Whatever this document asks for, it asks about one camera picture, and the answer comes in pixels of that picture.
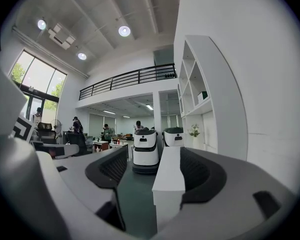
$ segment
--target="metal railing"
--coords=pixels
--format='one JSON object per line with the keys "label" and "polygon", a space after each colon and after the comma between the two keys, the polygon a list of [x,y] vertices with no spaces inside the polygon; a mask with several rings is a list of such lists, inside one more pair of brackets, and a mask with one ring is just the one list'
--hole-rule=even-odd
{"label": "metal railing", "polygon": [[171,78],[177,78],[174,63],[145,67],[116,75],[80,90],[79,101],[93,95],[101,94],[122,87]]}

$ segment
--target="white robot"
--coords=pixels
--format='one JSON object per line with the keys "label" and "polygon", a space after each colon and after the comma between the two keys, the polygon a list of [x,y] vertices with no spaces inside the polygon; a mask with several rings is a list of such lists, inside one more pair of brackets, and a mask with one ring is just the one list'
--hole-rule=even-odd
{"label": "white robot", "polygon": [[184,129],[182,127],[166,128],[163,130],[165,147],[183,146]]}
{"label": "white robot", "polygon": [[140,174],[155,174],[159,167],[157,132],[143,128],[134,134],[132,170]]}

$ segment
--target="ceiling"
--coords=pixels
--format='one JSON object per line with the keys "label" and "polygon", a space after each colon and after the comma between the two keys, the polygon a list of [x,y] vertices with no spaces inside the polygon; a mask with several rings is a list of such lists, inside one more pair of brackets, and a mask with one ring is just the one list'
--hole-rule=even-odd
{"label": "ceiling", "polygon": [[[146,105],[154,107],[152,95],[103,102],[89,106],[88,108],[94,110],[96,114],[100,113],[100,115],[104,115],[103,110],[115,113],[115,115],[109,114],[110,117],[153,117],[154,111],[147,108]],[[180,114],[177,91],[161,92],[160,107],[162,116]]]}
{"label": "ceiling", "polygon": [[[175,35],[179,0],[26,0],[20,7],[16,27],[39,45],[83,73],[114,50],[133,46],[146,40],[160,40]],[[46,21],[40,31],[37,22]],[[67,50],[54,43],[48,29],[56,24],[75,38]],[[122,37],[121,26],[128,26],[131,34]],[[78,53],[87,59],[80,60]]]}

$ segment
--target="ceiling light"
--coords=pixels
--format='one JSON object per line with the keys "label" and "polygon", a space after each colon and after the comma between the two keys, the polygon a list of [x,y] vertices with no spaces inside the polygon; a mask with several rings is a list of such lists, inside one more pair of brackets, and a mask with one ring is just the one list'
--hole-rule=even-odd
{"label": "ceiling light", "polygon": [[154,110],[150,105],[146,105],[146,107],[150,110]]}
{"label": "ceiling light", "polygon": [[106,110],[104,110],[103,112],[106,112],[106,113],[109,113],[109,114],[116,114],[116,113],[113,113],[113,112],[110,112],[110,111],[106,111]]}
{"label": "ceiling light", "polygon": [[83,60],[83,61],[87,58],[87,56],[83,52],[80,52],[78,54],[78,57],[79,57],[80,60]]}
{"label": "ceiling light", "polygon": [[127,37],[127,36],[129,36],[130,35],[130,28],[129,27],[127,27],[127,26],[121,26],[121,27],[119,27],[119,34],[120,34],[120,36],[122,36],[122,37]]}
{"label": "ceiling light", "polygon": [[38,28],[44,30],[46,28],[46,22],[42,19],[38,21]]}

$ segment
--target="man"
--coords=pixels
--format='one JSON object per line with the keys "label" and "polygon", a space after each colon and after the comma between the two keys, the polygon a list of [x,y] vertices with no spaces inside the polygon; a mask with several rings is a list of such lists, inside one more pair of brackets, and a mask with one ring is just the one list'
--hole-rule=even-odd
{"label": "man", "polygon": [[34,123],[34,128],[38,128],[38,124],[42,121],[41,107],[36,109],[36,113],[32,115],[31,121]]}
{"label": "man", "polygon": [[143,129],[144,127],[141,125],[140,121],[136,121],[136,126],[134,127],[134,134],[136,134],[136,131]]}
{"label": "man", "polygon": [[113,132],[112,132],[111,128],[109,128],[108,124],[105,123],[104,127],[103,127],[103,136],[104,136],[104,140],[106,142],[109,142],[109,144],[111,143],[112,135],[113,135]]}
{"label": "man", "polygon": [[74,134],[82,134],[84,132],[84,128],[82,127],[78,117],[75,116],[72,121],[74,121],[73,125],[69,129],[73,130]]}

